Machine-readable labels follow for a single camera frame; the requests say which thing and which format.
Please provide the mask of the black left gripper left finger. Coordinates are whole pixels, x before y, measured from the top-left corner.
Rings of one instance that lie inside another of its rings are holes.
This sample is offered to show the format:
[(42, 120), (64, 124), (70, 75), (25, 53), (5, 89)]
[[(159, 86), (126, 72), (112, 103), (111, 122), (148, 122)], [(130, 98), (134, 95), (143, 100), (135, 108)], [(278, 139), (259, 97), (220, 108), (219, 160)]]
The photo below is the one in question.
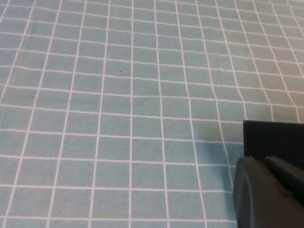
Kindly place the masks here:
[(304, 207), (287, 204), (268, 207), (265, 160), (239, 158), (236, 165), (233, 204), (239, 228), (302, 228)]

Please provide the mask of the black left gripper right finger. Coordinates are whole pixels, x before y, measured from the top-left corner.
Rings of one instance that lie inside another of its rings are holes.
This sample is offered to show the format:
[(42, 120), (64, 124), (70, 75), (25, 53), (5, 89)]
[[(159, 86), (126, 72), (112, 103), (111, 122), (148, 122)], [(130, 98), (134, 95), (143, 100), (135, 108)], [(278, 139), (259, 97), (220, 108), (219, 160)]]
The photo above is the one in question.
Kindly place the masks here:
[(274, 156), (265, 158), (266, 192), (268, 207), (304, 206), (304, 171)]

